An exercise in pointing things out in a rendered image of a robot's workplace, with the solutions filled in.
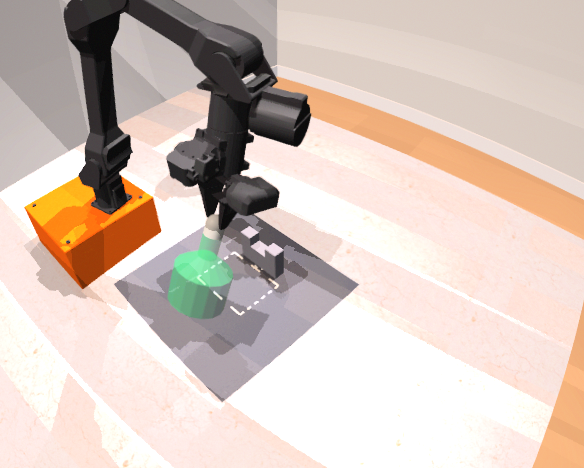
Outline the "grey flat mat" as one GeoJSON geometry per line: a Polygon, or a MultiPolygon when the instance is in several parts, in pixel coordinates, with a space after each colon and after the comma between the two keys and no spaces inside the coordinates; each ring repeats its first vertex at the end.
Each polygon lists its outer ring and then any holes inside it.
{"type": "Polygon", "coordinates": [[[260,219],[237,215],[218,257],[233,271],[224,310],[212,319],[171,306],[175,258],[198,251],[204,226],[114,286],[181,362],[222,403],[333,310],[360,284],[260,219]],[[251,227],[266,246],[284,250],[276,279],[243,255],[241,231],[251,227]]]}

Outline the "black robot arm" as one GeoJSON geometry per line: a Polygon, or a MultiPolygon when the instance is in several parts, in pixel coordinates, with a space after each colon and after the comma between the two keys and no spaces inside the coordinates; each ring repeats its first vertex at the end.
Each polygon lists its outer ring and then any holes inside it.
{"type": "MultiPolygon", "coordinates": [[[[301,145],[311,118],[308,96],[273,88],[278,79],[253,34],[206,20],[175,0],[71,0],[63,17],[68,39],[80,52],[90,125],[86,164],[78,177],[93,188],[92,207],[112,215],[133,199],[120,174],[133,150],[131,136],[117,125],[111,62],[124,12],[184,48],[206,76],[197,88],[211,91],[207,126],[228,133],[249,130],[296,148],[301,145]],[[251,73],[256,78],[244,84],[251,73]]],[[[171,178],[192,188],[224,172],[226,154],[197,128],[194,138],[170,152],[166,161],[171,178]]]]}

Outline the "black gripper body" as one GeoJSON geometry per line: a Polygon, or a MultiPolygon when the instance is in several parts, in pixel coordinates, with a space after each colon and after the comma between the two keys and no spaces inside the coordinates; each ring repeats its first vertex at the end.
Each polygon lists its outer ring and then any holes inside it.
{"type": "Polygon", "coordinates": [[[216,131],[207,126],[202,128],[204,137],[218,149],[224,148],[226,154],[225,171],[215,178],[225,185],[223,194],[226,200],[239,215],[248,216],[262,212],[278,205],[280,191],[270,182],[261,177],[250,178],[241,175],[242,171],[250,169],[250,162],[244,160],[246,144],[254,142],[254,135],[248,131],[228,133],[216,131]],[[213,136],[222,140],[217,140],[213,136]]]}

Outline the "green glass bottle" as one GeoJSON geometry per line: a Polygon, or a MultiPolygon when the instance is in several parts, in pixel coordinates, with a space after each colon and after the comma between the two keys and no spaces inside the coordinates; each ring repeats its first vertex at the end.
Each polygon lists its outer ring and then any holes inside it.
{"type": "Polygon", "coordinates": [[[219,229],[218,214],[205,223],[198,251],[175,258],[168,299],[180,313],[212,319],[224,310],[233,271],[217,255],[225,229],[219,229]]]}

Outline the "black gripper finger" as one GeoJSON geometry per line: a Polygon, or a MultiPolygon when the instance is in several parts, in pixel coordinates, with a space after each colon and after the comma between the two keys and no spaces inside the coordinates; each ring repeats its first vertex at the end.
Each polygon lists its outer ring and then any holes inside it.
{"type": "Polygon", "coordinates": [[[203,202],[204,210],[207,218],[214,214],[218,205],[218,201],[212,194],[222,192],[224,184],[217,178],[213,178],[208,183],[199,182],[200,195],[203,202]]]}
{"type": "Polygon", "coordinates": [[[231,206],[229,206],[226,200],[226,196],[223,194],[223,191],[212,195],[219,202],[218,213],[219,229],[220,230],[226,229],[238,212],[234,210],[231,206]]]}

